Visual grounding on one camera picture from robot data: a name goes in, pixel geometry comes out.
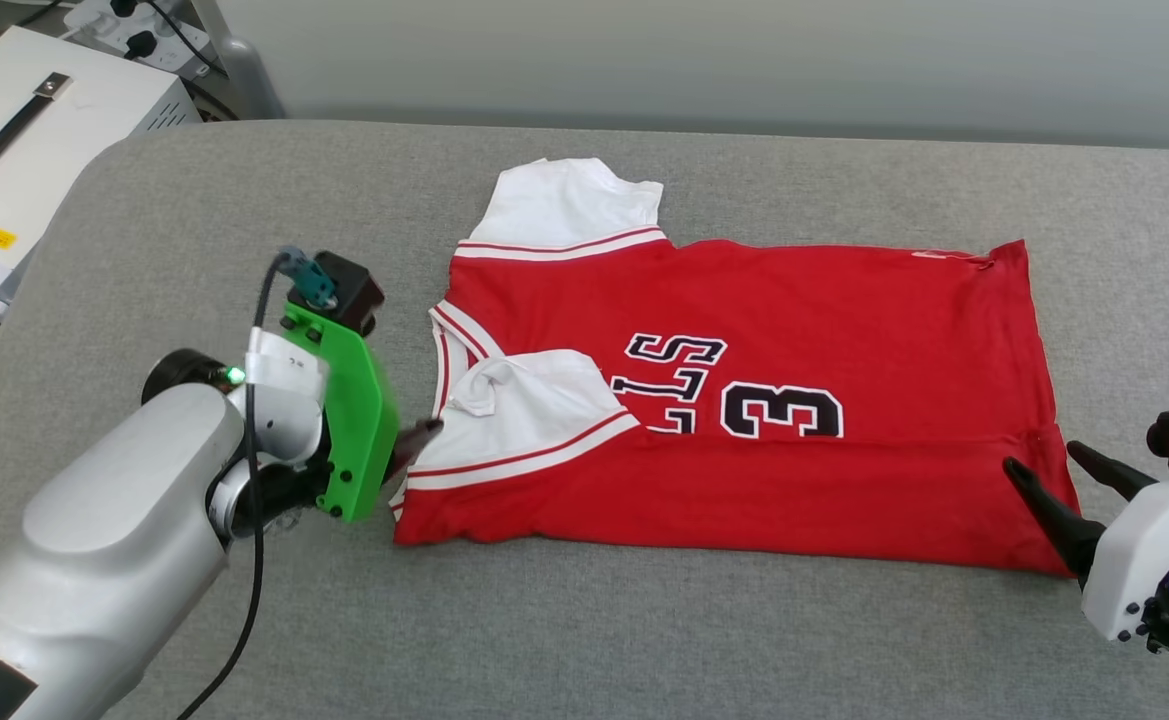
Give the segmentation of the white equipment box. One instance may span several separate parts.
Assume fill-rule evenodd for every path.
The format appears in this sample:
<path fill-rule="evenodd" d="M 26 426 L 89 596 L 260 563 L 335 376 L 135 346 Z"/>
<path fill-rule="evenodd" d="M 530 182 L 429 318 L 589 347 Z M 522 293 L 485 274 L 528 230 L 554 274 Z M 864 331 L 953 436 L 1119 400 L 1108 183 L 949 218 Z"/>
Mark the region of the white equipment box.
<path fill-rule="evenodd" d="M 0 129 L 50 72 L 72 85 L 0 158 L 0 321 L 87 164 L 127 138 L 203 122 L 174 74 L 12 28 L 0 36 Z"/>

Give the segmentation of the red white basketball jersey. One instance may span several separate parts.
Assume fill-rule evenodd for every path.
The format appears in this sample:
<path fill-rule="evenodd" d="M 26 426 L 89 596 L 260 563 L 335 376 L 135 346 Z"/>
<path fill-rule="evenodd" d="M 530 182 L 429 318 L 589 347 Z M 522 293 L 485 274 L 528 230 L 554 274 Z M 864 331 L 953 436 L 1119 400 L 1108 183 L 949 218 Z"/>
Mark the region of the red white basketball jersey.
<path fill-rule="evenodd" d="M 429 311 L 441 432 L 401 546 L 544 536 L 1067 574 L 1028 247 L 676 245 L 602 160 L 503 169 Z"/>

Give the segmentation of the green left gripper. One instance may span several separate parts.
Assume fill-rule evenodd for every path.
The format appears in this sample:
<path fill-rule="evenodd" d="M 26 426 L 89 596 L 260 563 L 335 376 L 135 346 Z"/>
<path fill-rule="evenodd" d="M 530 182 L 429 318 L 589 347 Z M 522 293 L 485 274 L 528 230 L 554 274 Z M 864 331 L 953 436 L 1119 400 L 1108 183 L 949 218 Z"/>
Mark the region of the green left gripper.
<path fill-rule="evenodd" d="M 279 327 L 253 328 L 237 366 L 192 348 L 162 356 L 141 401 L 181 385 L 210 386 L 245 420 L 254 446 L 241 448 L 212 484 L 213 522 L 267 524 L 299 508 L 364 519 L 443 420 L 420 418 L 397 432 L 397 404 L 366 338 L 290 304 Z"/>

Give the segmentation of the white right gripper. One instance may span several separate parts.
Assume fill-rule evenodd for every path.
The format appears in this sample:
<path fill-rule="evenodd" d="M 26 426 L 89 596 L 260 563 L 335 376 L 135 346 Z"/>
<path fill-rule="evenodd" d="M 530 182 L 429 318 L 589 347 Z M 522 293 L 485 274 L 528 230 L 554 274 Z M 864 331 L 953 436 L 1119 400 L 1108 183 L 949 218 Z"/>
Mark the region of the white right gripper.
<path fill-rule="evenodd" d="M 1129 505 L 1106 528 L 1068 508 L 1042 486 L 1033 470 L 1005 457 L 1003 471 L 1068 573 L 1082 588 L 1082 612 L 1108 641 L 1134 634 L 1137 614 L 1169 580 L 1169 480 L 1115 461 L 1079 441 L 1067 442 L 1070 461 L 1113 489 Z"/>

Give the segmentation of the white power strip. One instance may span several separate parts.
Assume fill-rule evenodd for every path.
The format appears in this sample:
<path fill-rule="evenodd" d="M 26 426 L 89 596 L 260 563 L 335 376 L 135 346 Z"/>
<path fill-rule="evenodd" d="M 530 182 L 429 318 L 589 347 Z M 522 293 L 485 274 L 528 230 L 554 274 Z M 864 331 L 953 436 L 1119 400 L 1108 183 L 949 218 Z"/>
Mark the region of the white power strip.
<path fill-rule="evenodd" d="M 115 18 L 108 0 L 72 0 L 62 19 L 64 39 L 112 56 L 123 56 L 126 40 L 139 32 L 153 32 L 158 50 L 141 64 L 177 72 L 186 79 L 198 79 L 210 72 L 209 61 L 217 63 L 217 51 L 209 33 L 184 22 L 182 11 L 188 0 L 145 0 L 132 18 Z"/>

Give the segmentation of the grey metal stand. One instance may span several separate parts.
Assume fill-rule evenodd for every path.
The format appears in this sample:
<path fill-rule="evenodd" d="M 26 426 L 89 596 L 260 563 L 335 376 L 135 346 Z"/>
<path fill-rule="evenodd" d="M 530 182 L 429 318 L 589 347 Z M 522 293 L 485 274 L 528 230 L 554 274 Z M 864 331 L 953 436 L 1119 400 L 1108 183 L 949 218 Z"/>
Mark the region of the grey metal stand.
<path fill-rule="evenodd" d="M 245 115 L 253 119 L 286 118 L 258 47 L 245 32 L 245 19 L 256 9 L 258 0 L 191 0 L 191 5 L 205 32 L 209 33 L 229 82 L 238 91 Z"/>

